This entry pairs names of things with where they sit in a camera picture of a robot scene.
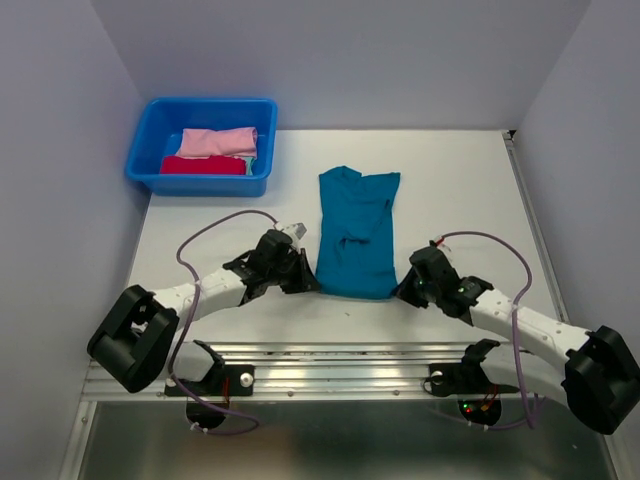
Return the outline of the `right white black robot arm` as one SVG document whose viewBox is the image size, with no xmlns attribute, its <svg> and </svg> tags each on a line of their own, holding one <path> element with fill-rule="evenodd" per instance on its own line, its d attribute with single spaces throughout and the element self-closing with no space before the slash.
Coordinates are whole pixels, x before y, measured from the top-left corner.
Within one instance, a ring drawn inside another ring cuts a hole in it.
<svg viewBox="0 0 640 480">
<path fill-rule="evenodd" d="M 529 391 L 561 404 L 586 427 L 611 435 L 639 402 L 639 365 L 623 337 L 563 323 L 517 306 L 489 282 L 461 277 L 431 244 L 410 257 L 396 297 L 495 334 L 455 363 L 431 363 L 423 389 L 436 396 Z"/>
</svg>

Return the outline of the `blue plastic bin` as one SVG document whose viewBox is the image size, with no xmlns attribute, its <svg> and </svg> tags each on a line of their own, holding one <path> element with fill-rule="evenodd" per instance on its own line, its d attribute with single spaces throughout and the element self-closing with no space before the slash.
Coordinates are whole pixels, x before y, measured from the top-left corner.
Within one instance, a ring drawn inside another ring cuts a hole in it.
<svg viewBox="0 0 640 480">
<path fill-rule="evenodd" d="M 156 195 L 260 197 L 277 114 L 270 99 L 157 98 L 140 119 L 127 177 Z"/>
</svg>

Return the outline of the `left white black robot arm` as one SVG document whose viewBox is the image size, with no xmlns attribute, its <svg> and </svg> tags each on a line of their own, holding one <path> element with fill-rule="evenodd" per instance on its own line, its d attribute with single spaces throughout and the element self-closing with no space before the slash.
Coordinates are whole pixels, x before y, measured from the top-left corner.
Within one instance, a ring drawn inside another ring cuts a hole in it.
<svg viewBox="0 0 640 480">
<path fill-rule="evenodd" d="M 125 289 L 87 345 L 128 392 L 137 393 L 160 375 L 173 374 L 199 393 L 215 392 L 223 360 L 202 341 L 187 341 L 188 328 L 217 311 L 243 306 L 271 287 L 285 294 L 319 290 L 300 241 L 303 224 L 277 225 L 257 246 L 191 283 L 150 291 Z"/>
</svg>

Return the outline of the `teal t shirt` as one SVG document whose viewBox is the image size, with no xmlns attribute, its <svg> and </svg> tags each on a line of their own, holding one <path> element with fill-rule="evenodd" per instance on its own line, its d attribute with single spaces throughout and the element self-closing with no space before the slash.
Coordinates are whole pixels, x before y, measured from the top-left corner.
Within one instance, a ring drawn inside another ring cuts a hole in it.
<svg viewBox="0 0 640 480">
<path fill-rule="evenodd" d="M 322 210 L 316 278 L 325 294 L 385 300 L 397 286 L 393 207 L 398 172 L 364 175 L 347 166 L 319 175 Z"/>
</svg>

